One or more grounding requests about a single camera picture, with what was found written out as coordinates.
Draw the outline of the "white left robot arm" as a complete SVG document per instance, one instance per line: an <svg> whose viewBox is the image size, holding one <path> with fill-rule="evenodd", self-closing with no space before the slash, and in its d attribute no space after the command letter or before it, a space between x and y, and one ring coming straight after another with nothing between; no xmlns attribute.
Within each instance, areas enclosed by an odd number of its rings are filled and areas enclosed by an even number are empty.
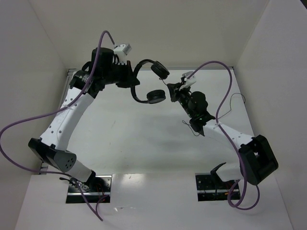
<svg viewBox="0 0 307 230"><path fill-rule="evenodd" d="M67 150L68 143L85 110L106 85L131 88L140 84L127 59L130 50L129 44L95 48L91 61L73 75L66 98L47 130L28 143L39 159L79 181L86 191L93 190L100 181L93 170L77 160L76 154Z"/></svg>

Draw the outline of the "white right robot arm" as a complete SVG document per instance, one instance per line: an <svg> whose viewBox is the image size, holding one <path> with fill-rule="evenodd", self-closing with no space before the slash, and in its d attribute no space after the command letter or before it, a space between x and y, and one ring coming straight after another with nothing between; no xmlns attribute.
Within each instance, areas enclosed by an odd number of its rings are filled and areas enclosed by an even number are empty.
<svg viewBox="0 0 307 230"><path fill-rule="evenodd" d="M222 162L211 170L210 182L214 188L221 189L228 181L244 178L249 184L258 185L278 169L277 159L264 136L253 137L217 123L207 111L208 103L202 92L190 92L182 83L169 83L167 87L171 101L179 102L190 117L193 131L220 142L240 157L238 163Z"/></svg>

